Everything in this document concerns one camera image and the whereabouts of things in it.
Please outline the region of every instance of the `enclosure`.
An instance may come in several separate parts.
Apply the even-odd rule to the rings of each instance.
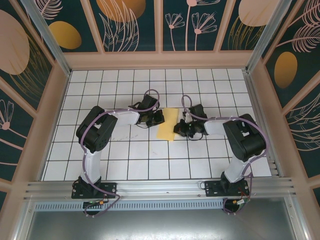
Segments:
[[[319,19],[319,0],[1,1],[1,239],[319,239]],[[94,106],[126,109],[149,89],[178,109],[174,123],[188,95],[267,135],[242,213],[202,188],[230,165],[226,136],[168,141],[161,125],[132,124],[99,165],[120,201],[99,220],[82,214],[77,129]]]

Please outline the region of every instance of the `yellow oval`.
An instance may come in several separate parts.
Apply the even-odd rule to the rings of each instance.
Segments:
[[[242,0],[239,5],[241,22],[250,27],[264,26],[269,22],[279,0]]]
[[[130,21],[130,18],[126,17],[128,14],[125,14],[123,3],[128,11],[129,9],[133,11],[136,19],[141,17],[146,9],[146,0],[96,0],[96,3],[104,15],[121,23]]]
[[[279,88],[285,89],[294,80],[298,69],[296,56],[288,51],[281,53],[275,63],[274,80]]]
[[[82,40],[80,33],[71,24],[65,21],[55,21],[49,25],[52,35],[60,47],[76,49]]]
[[[30,56],[28,35],[20,23],[0,10],[0,69],[11,75],[21,74]]]

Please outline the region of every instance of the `white tiled floor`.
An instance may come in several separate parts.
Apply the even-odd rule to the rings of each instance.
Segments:
[[[42,179],[77,179],[83,151],[75,132],[90,109],[96,105],[126,108],[141,101],[149,88],[160,92],[160,108],[179,108],[178,121],[182,94],[188,94],[193,105],[201,103],[208,117],[249,113],[255,118],[241,69],[73,71]],[[198,141],[176,136],[168,142],[157,139],[157,131],[158,126],[115,128],[102,151],[102,179],[219,178],[229,165],[232,151],[223,136],[209,135]],[[253,163],[252,172],[254,177],[271,176],[267,159]]]

